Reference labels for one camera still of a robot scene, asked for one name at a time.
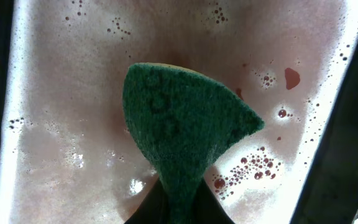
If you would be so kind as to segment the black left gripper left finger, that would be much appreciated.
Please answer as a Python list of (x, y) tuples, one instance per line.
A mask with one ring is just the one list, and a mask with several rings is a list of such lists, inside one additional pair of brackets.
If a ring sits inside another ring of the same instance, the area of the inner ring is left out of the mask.
[(167, 224), (168, 218), (168, 197), (160, 179), (157, 179), (138, 209), (124, 224)]

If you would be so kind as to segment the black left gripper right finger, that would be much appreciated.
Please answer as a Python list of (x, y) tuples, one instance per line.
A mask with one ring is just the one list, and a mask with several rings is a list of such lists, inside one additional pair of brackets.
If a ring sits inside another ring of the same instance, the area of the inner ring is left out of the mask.
[(234, 224), (204, 179), (194, 198), (194, 218), (196, 224)]

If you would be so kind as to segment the green yellow sponge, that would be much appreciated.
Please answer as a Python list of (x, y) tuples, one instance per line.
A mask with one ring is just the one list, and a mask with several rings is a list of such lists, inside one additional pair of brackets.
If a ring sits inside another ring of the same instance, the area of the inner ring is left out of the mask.
[(206, 169), (264, 127), (222, 83), (165, 64), (131, 65), (122, 105), (126, 126), (167, 195), (169, 223), (196, 222), (194, 199)]

